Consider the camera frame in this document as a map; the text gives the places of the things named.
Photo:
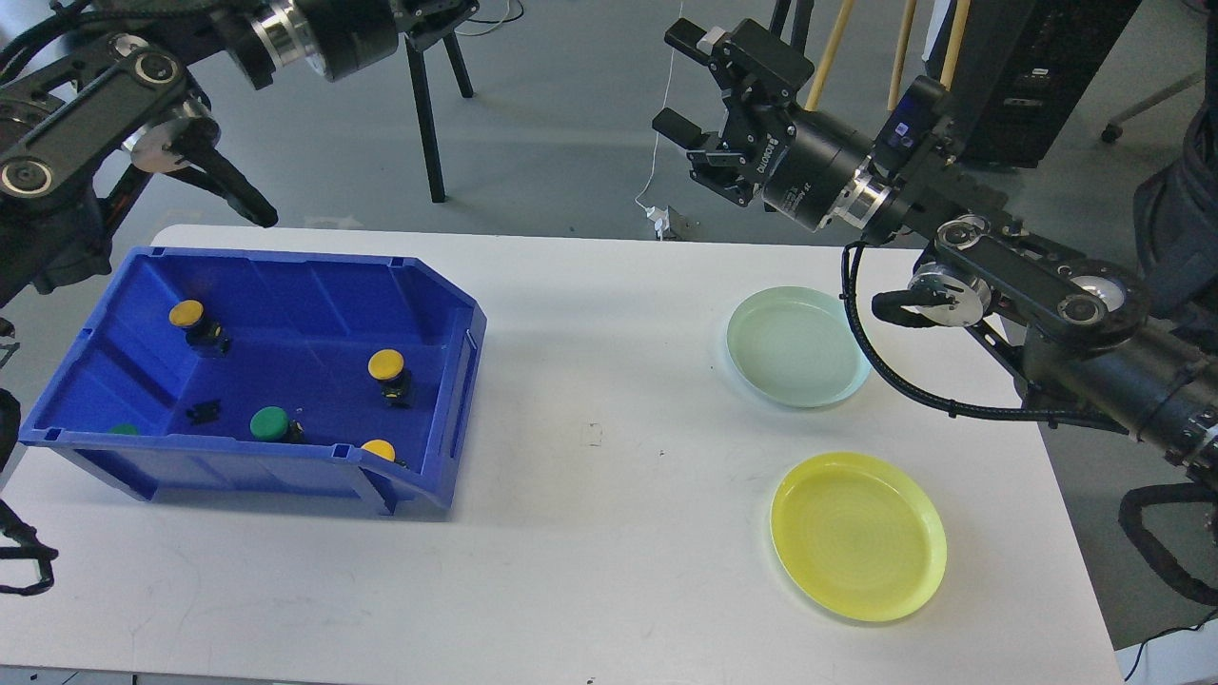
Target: white table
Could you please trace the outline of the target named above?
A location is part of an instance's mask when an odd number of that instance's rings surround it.
[[[1119,683],[1038,431],[949,419],[872,375],[844,403],[753,394],[722,351],[745,296],[837,293],[839,250],[174,227],[158,245],[421,257],[490,325],[447,520],[341,502],[140,503],[46,450],[5,497],[58,583],[0,598],[0,663],[375,685]],[[914,252],[870,251],[862,291]],[[911,380],[1011,405],[959,330],[871,322]],[[939,592],[855,624],[778,566],[783,474],[832,450],[894,462],[949,541]]]

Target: silver metal joint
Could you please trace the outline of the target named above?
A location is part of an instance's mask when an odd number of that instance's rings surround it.
[[[190,166],[190,162],[171,151],[191,119],[211,118],[212,113],[194,98],[162,112],[133,133],[123,147],[132,154],[132,165],[149,173],[169,173]]]
[[[837,201],[833,202],[829,211],[821,217],[815,230],[825,228],[833,219],[842,219],[857,230],[867,228],[867,224],[871,223],[871,219],[892,194],[892,188],[876,180],[868,173],[870,165],[871,157],[868,156],[859,165],[859,168],[854,169],[854,177],[838,194]]]
[[[294,0],[272,0],[259,16],[250,21],[250,27],[276,69],[297,60],[308,60],[314,71],[326,73],[328,66],[317,49],[308,20]]]
[[[46,193],[55,180],[51,168],[37,160],[17,160],[0,169],[0,184],[13,195],[37,197]]]
[[[178,78],[178,62],[160,52],[144,52],[135,60],[135,76],[157,85]]]
[[[119,57],[127,57],[132,52],[147,48],[149,41],[144,40],[138,35],[132,35],[129,33],[119,33],[118,35],[110,39],[110,49],[114,51]]]
[[[967,250],[982,239],[989,229],[989,223],[977,215],[963,215],[939,227],[937,239],[940,244],[956,250]]]
[[[1074,325],[1099,323],[1107,313],[1104,302],[1095,295],[1067,295],[1057,302],[1057,314]]]
[[[939,325],[967,327],[985,318],[993,290],[976,275],[948,264],[931,262],[918,267],[909,290],[931,291],[948,297],[949,303],[917,307],[918,313]]]

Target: yellow button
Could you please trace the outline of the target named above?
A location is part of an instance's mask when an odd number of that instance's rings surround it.
[[[381,350],[368,360],[368,374],[376,380],[393,380],[406,368],[406,360],[397,350]]]
[[[169,323],[178,328],[190,328],[203,318],[203,303],[199,300],[183,300],[169,310]]]
[[[397,452],[393,446],[384,440],[369,440],[361,445],[361,450],[368,450],[369,452],[381,457],[384,460],[393,461],[397,457]]]

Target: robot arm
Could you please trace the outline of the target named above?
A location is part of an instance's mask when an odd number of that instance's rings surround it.
[[[667,108],[653,121],[687,151],[691,178],[739,206],[760,191],[810,230],[838,222],[860,233],[843,255],[843,299],[879,375],[952,416],[1128,433],[1196,484],[1174,501],[1218,502],[1214,358],[1149,324],[1149,293],[1135,274],[1029,234],[1004,210],[1005,195],[965,176],[954,163],[960,141],[942,85],[918,78],[871,140],[793,102],[812,65],[752,20],[732,32],[681,20],[665,40],[710,69],[727,108],[722,133]],[[899,325],[965,328],[1021,382],[1022,407],[937,397],[896,375],[866,340],[855,308],[861,254],[901,232],[927,246],[906,290],[877,295],[872,311]],[[1027,327],[1024,344],[1004,340],[985,322],[990,314]],[[1185,583],[1192,579],[1141,535],[1138,509],[1168,501],[1164,494],[1135,500],[1122,511],[1130,540],[1173,587],[1189,585],[1191,598],[1218,605],[1218,590]]]
[[[89,6],[94,11],[85,12]],[[475,0],[74,0],[0,50],[0,307],[28,284],[40,293],[110,273],[111,239],[155,173],[224,199],[252,223],[275,208],[216,150],[219,124],[190,65],[228,51],[251,85],[307,60],[337,80],[397,50],[441,40]],[[61,60],[18,78],[58,38]],[[65,101],[52,93],[71,87]],[[132,163],[105,197],[94,176],[125,149]],[[0,336],[12,335],[0,318]],[[7,357],[0,358],[0,367]],[[16,445],[19,406],[0,390],[0,469]],[[0,559],[34,559],[34,595],[54,584],[57,552],[0,502]]]

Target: blue plastic bin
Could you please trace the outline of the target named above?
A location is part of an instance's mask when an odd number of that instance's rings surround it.
[[[168,322],[203,303],[231,349],[199,355]],[[21,429],[140,500],[172,489],[453,499],[486,317],[423,262],[236,250],[140,247],[113,282]],[[368,358],[391,347],[413,377],[391,407]],[[188,414],[219,401],[219,416]],[[283,407],[304,444],[258,442],[250,418]],[[111,433],[130,424],[138,435]],[[359,449],[382,439],[390,462]]]

